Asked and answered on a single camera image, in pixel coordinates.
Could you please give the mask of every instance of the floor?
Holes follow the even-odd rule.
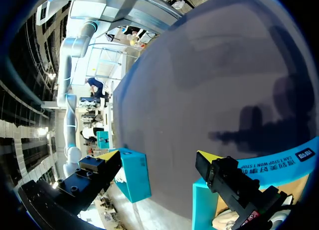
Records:
[[[127,230],[191,229],[191,220],[163,208],[151,199],[132,204],[115,184],[111,185],[107,193]]]

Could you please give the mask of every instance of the blue shirt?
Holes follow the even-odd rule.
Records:
[[[95,78],[89,78],[88,79],[88,83],[90,86],[94,85],[96,86],[97,88],[103,88],[103,83],[96,80]]]

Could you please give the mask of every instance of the cable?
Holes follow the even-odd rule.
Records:
[[[156,37],[151,37],[147,32],[146,32],[146,34],[148,35],[148,37],[149,38],[151,38],[151,39],[156,39],[158,36],[156,36]]]
[[[76,116],[75,116],[75,112],[74,112],[74,110],[71,108],[71,105],[70,105],[70,103],[69,103],[69,100],[68,100],[68,98],[67,98],[67,96],[68,96],[68,94],[66,94],[65,95],[65,101],[66,101],[66,103],[67,103],[67,105],[69,106],[69,108],[71,109],[71,111],[72,111],[72,113],[73,113],[73,115],[74,115],[74,119],[75,119],[75,125],[67,125],[67,127],[75,127],[75,132],[77,131],[77,129],[78,129],[78,120],[76,119]]]
[[[89,44],[88,46],[90,46],[90,45],[96,45],[96,44],[109,44],[109,45],[122,46],[122,47],[130,47],[130,48],[132,48],[132,49],[142,50],[141,48],[134,47],[134,46],[130,46],[130,45],[126,45],[126,44],[93,43],[93,44]]]

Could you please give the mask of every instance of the workstation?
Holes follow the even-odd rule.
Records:
[[[42,26],[69,5],[55,97],[40,105],[55,113],[56,182],[15,186],[42,229],[270,230],[290,219],[318,156],[309,47],[279,0],[196,1],[37,7]]]

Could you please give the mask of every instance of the cyan box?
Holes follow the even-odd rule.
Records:
[[[114,150],[119,150],[121,153],[122,166],[127,180],[126,183],[116,182],[116,185],[131,203],[149,198],[151,187],[146,155],[125,148],[110,151]]]

